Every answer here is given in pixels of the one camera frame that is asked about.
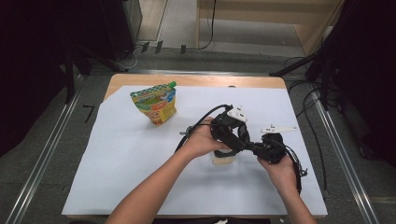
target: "person's right hand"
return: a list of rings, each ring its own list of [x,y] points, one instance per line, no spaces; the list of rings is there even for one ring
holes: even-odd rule
[[[262,167],[267,170],[276,189],[280,192],[285,190],[296,190],[296,174],[294,173],[293,163],[289,156],[284,156],[282,160],[273,164],[263,159],[257,158]]]

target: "wooden table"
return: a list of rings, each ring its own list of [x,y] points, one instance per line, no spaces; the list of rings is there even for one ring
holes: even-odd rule
[[[177,113],[162,126],[154,127],[135,108],[129,92],[171,81],[177,83]],[[260,128],[269,125],[270,120],[298,127],[285,83],[279,77],[115,75],[99,108],[63,215],[73,218],[109,215],[132,188],[174,153],[181,139],[180,131],[196,122],[208,107],[230,102],[246,106],[252,141],[260,140]],[[298,154],[303,167],[311,171],[303,179],[302,198],[314,217],[325,217],[326,207],[301,132],[282,135]],[[230,202],[234,205],[217,206]],[[286,209],[268,174],[256,157],[246,151],[238,153],[233,163],[223,166],[213,164],[209,154],[192,161],[157,217],[285,215]]]
[[[215,20],[262,21],[294,24],[306,55],[315,51],[321,38],[338,20],[344,0],[218,0]],[[212,19],[214,0],[197,0],[196,48],[200,19]]]

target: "white plastic part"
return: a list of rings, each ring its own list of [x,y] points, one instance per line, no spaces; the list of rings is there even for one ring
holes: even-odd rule
[[[238,119],[245,123],[248,121],[248,118],[245,116],[245,113],[242,110],[242,106],[234,107],[233,109],[227,112],[227,115],[233,119]]]
[[[297,127],[278,127],[271,124],[271,127],[262,129],[262,133],[285,133],[297,131]]]

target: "hand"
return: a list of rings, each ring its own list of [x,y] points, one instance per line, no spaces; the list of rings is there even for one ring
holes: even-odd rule
[[[277,164],[262,160],[259,157],[257,160],[268,171],[271,181],[278,191],[296,190],[296,174],[289,156],[284,156]]]
[[[210,132],[210,122],[212,119],[213,118],[207,117],[203,121],[203,125],[198,126],[183,147],[180,148],[180,150],[187,151],[192,159],[203,156],[214,150],[230,149],[225,144],[213,139]]]

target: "snack bag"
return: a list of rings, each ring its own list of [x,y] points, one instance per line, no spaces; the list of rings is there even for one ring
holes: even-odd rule
[[[176,113],[176,82],[153,86],[131,92],[136,107],[151,119],[156,126],[162,125]]]

